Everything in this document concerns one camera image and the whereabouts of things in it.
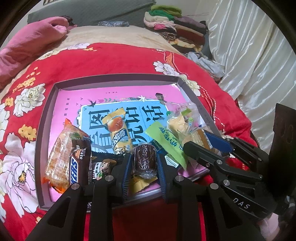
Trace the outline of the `pink children's book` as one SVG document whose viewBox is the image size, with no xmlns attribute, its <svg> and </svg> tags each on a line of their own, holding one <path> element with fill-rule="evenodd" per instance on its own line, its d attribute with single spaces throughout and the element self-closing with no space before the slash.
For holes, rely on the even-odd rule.
<svg viewBox="0 0 296 241">
<path fill-rule="evenodd" d="M 162 94 L 167 102 L 189 101 L 176 84 L 58 90 L 48 149 L 52 149 L 64 127 L 64 121 L 69 119 L 74 126 L 89 135 L 93 151 L 112 153 L 110 132 L 102 120 L 119 108 L 126 111 L 125 123 L 132 143 L 150 142 L 151 138 L 145 130 L 155 121 L 163 126 L 167 124 L 168 109 L 157 99 L 157 93 Z"/>
</svg>

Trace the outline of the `grey headboard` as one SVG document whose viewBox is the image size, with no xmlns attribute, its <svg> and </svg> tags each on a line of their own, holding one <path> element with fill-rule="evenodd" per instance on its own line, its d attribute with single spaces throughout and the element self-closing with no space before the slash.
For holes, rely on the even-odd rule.
<svg viewBox="0 0 296 241">
<path fill-rule="evenodd" d="M 27 23 L 53 16 L 68 16 L 78 26 L 96 26 L 100 21 L 127 21 L 132 26 L 144 26 L 144 14 L 156 2 L 134 1 L 57 1 L 28 15 Z"/>
</svg>

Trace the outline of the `yellow-wrapped snack bar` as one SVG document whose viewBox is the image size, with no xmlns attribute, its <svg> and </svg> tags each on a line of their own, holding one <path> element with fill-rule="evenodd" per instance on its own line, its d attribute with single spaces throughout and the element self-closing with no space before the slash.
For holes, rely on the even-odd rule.
<svg viewBox="0 0 296 241">
<path fill-rule="evenodd" d="M 111 145 L 115 154 L 123 154 L 132 151 L 133 144 L 125 123 L 124 108 L 119 108 L 106 115 L 102 123 L 110 132 Z"/>
</svg>

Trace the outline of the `green-wrapped snack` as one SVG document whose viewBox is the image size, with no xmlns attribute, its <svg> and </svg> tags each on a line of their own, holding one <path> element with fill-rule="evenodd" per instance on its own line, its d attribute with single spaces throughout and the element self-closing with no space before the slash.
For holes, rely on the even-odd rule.
<svg viewBox="0 0 296 241">
<path fill-rule="evenodd" d="M 187 159 L 182 144 L 167 128 L 156 121 L 145 130 L 145 133 L 153 140 L 157 141 L 184 170 L 187 169 Z"/>
</svg>

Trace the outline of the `light blue crumpled cloth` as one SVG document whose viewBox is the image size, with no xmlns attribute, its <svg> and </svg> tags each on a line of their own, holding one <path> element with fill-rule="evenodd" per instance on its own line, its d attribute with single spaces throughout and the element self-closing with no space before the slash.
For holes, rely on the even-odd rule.
<svg viewBox="0 0 296 241">
<path fill-rule="evenodd" d="M 215 78 L 221 79 L 224 75 L 224 67 L 213 60 L 210 60 L 201 52 L 189 52 L 186 57 L 209 72 Z"/>
</svg>

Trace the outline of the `stack of folded clothes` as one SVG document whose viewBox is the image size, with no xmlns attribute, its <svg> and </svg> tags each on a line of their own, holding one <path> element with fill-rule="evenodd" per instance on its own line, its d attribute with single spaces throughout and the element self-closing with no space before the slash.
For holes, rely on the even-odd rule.
<svg viewBox="0 0 296 241">
<path fill-rule="evenodd" d="M 151 6 L 144 13 L 144 26 L 159 34 L 182 54 L 200 52 L 206 44 L 206 22 L 182 15 L 182 10 L 176 6 Z"/>
</svg>

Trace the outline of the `pink quilt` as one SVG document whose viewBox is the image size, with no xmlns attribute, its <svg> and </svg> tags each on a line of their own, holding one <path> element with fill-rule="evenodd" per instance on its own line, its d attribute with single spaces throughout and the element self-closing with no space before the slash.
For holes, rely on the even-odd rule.
<svg viewBox="0 0 296 241">
<path fill-rule="evenodd" d="M 1 50 L 1 89 L 51 44 L 67 34 L 68 20 L 61 16 L 30 23 Z"/>
</svg>

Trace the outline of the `clear bag of floss snack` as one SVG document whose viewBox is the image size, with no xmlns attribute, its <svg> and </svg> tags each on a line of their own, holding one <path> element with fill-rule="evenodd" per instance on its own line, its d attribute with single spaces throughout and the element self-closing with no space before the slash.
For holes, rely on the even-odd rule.
<svg viewBox="0 0 296 241">
<path fill-rule="evenodd" d="M 190 133 L 187 133 L 187 135 L 184 136 L 182 140 L 182 147 L 185 143 L 191 141 L 211 152 L 214 152 L 217 155 L 221 155 L 221 152 L 212 146 L 209 138 L 206 135 L 206 132 L 213 133 L 208 126 L 205 126 L 203 128 L 196 128 L 192 130 Z"/>
</svg>

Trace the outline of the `yellow wrapper piece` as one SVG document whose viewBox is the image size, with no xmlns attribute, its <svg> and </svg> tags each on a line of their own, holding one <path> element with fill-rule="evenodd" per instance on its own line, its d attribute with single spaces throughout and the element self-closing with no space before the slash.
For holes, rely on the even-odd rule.
<svg viewBox="0 0 296 241">
<path fill-rule="evenodd" d="M 149 186 L 152 182 L 156 181 L 158 178 L 154 177 L 151 179 L 145 179 L 138 175 L 133 175 L 129 182 L 129 189 L 128 194 L 134 195 L 141 190 L 145 189 L 147 186 Z"/>
</svg>

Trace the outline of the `grey shallow box tray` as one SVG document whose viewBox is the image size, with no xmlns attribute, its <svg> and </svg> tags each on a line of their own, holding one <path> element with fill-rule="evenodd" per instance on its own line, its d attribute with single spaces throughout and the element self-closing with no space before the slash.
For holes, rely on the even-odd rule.
<svg viewBox="0 0 296 241">
<path fill-rule="evenodd" d="M 123 107 L 135 143 L 148 141 L 145 129 L 153 121 L 166 122 L 165 102 L 196 104 L 200 121 L 218 135 L 214 118 L 184 78 L 157 74 L 97 75 L 53 85 L 41 115 L 35 151 L 35 178 L 39 207 L 48 210 L 59 198 L 43 183 L 49 153 L 66 119 L 92 139 L 93 150 L 110 152 L 111 140 L 102 119 Z"/>
</svg>

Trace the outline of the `black cartoon snack packet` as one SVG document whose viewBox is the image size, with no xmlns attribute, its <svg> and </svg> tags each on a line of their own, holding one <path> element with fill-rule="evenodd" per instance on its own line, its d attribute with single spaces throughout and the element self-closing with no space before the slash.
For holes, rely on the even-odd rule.
<svg viewBox="0 0 296 241">
<path fill-rule="evenodd" d="M 121 165 L 124 154 L 98 153 L 92 152 L 91 157 L 91 178 L 95 183 L 105 176 L 111 174 L 116 165 Z"/>
</svg>

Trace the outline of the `clear bag yellow cake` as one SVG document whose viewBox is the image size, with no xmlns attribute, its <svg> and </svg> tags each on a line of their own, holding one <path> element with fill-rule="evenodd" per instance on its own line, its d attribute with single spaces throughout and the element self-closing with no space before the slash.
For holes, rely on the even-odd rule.
<svg viewBox="0 0 296 241">
<path fill-rule="evenodd" d="M 178 138 L 194 131 L 201 124 L 201 118 L 196 104 L 193 102 L 167 102 L 167 128 Z"/>
</svg>

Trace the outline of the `brown Snickers bar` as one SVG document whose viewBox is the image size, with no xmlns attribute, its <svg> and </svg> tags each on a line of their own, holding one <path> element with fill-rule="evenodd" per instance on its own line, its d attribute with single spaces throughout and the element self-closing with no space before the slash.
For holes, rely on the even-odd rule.
<svg viewBox="0 0 296 241">
<path fill-rule="evenodd" d="M 88 173 L 91 159 L 91 140 L 88 137 L 72 139 L 72 149 L 69 155 L 70 185 L 79 183 L 88 184 Z"/>
</svg>

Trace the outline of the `dark patterned pillow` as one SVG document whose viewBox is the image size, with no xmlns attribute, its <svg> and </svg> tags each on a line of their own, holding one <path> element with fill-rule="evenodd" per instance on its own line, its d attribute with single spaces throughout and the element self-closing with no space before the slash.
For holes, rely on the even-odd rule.
<svg viewBox="0 0 296 241">
<path fill-rule="evenodd" d="M 129 27 L 128 21 L 99 21 L 98 26 L 102 27 Z"/>
</svg>

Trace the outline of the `orange-wrapped cracker pack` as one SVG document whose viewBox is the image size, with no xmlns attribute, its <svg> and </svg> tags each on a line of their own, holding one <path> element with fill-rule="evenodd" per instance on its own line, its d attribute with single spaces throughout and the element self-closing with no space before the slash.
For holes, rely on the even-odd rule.
<svg viewBox="0 0 296 241">
<path fill-rule="evenodd" d="M 75 127 L 69 119 L 64 122 L 64 128 L 57 137 L 49 154 L 42 182 L 49 182 L 58 193 L 64 193 L 70 187 L 69 155 L 72 149 L 72 139 L 88 137 L 81 129 Z"/>
</svg>

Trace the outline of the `white satin curtain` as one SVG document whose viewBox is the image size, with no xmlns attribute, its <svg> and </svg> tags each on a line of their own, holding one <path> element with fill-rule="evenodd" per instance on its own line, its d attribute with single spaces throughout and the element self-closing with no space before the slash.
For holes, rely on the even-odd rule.
<svg viewBox="0 0 296 241">
<path fill-rule="evenodd" d="M 269 152 L 276 104 L 295 108 L 295 53 L 252 1 L 218 1 L 207 25 L 211 53 L 224 67 L 220 88 L 238 101 L 260 148 Z"/>
</svg>

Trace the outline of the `dark chocolate roll candy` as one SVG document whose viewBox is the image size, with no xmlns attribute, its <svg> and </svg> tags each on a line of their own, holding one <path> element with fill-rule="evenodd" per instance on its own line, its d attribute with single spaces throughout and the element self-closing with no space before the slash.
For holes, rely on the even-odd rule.
<svg viewBox="0 0 296 241">
<path fill-rule="evenodd" d="M 133 148 L 132 171 L 144 179 L 157 176 L 156 148 L 151 143 L 141 143 Z"/>
</svg>

